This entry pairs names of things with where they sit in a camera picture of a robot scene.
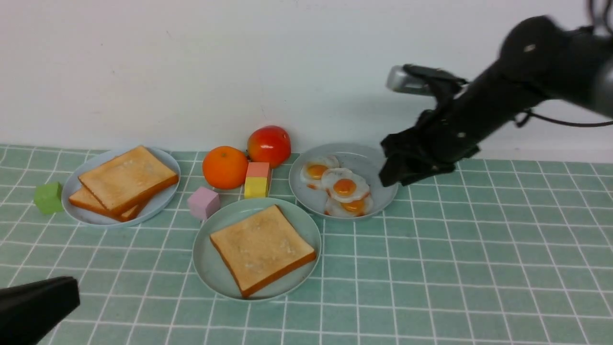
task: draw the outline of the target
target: toy block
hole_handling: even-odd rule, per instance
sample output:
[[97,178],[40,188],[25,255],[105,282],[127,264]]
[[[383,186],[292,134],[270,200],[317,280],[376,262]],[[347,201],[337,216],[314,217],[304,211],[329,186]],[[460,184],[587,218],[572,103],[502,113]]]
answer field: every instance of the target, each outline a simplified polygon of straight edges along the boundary
[[270,164],[261,162],[250,162],[247,167],[247,177],[266,177],[270,175]]
[[205,187],[200,187],[188,199],[189,213],[194,217],[207,220],[219,210],[219,194]]
[[43,214],[62,212],[62,185],[59,182],[40,185],[34,191],[34,204]]
[[250,162],[245,178],[245,199],[267,197],[271,178],[270,164]]
[[245,199],[265,198],[268,196],[266,177],[247,177],[245,179]]

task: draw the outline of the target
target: black cable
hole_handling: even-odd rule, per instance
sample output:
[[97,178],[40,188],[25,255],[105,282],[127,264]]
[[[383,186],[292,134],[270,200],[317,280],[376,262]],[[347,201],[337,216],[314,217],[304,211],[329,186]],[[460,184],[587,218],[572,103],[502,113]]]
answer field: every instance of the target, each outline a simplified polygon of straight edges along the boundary
[[607,0],[607,4],[604,6],[603,10],[603,25],[609,34],[613,36],[613,29],[611,29],[611,26],[609,25],[609,12],[611,12],[611,5],[613,5],[613,0]]
[[594,11],[594,0],[587,0],[587,16],[592,26],[596,26],[596,13]]
[[521,119],[521,120],[515,119],[515,126],[516,127],[521,128],[521,127],[525,126],[525,124],[528,123],[529,119],[532,118],[532,117],[539,118],[539,119],[541,119],[543,121],[555,123],[556,125],[563,125],[563,126],[570,126],[570,127],[594,128],[594,127],[605,127],[605,126],[613,125],[613,121],[597,122],[597,123],[566,122],[566,121],[556,120],[554,118],[545,117],[543,115],[536,114],[531,109],[526,110],[525,113],[526,113],[526,116],[523,119]]

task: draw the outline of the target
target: black object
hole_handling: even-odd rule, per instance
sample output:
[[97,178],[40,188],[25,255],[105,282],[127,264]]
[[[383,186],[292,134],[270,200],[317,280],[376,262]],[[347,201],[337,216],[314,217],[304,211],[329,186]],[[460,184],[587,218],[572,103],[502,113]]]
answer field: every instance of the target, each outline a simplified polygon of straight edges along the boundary
[[72,277],[2,289],[0,344],[37,344],[79,305],[78,282]]
[[[529,18],[509,33],[498,59],[465,84],[440,69],[410,64],[392,69],[389,88],[434,96],[437,105],[421,113],[412,128],[381,142],[387,158],[379,172],[383,186],[453,172],[456,162],[478,153],[478,144],[508,121],[523,126],[530,117],[544,118],[531,109],[548,99],[613,118],[613,41],[594,35],[591,27],[562,31],[547,16]],[[516,120],[523,113],[526,117]]]

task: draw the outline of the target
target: toast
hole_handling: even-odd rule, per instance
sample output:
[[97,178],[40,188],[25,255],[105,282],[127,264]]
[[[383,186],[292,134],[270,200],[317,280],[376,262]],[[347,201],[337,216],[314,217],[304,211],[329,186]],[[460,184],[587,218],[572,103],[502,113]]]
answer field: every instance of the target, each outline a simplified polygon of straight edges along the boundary
[[122,214],[179,181],[174,171],[142,145],[78,178],[112,214]]
[[79,190],[77,190],[73,195],[68,197],[68,201],[70,201],[70,203],[74,206],[86,209],[87,211],[91,211],[99,215],[103,215],[104,217],[115,219],[118,222],[127,222],[138,217],[140,211],[142,211],[147,205],[147,203],[145,202],[132,207],[131,209],[120,215],[115,215],[106,210],[104,206],[101,205],[98,200],[94,198],[94,196],[85,188],[80,188]]
[[216,231],[210,238],[243,298],[317,258],[277,205]]

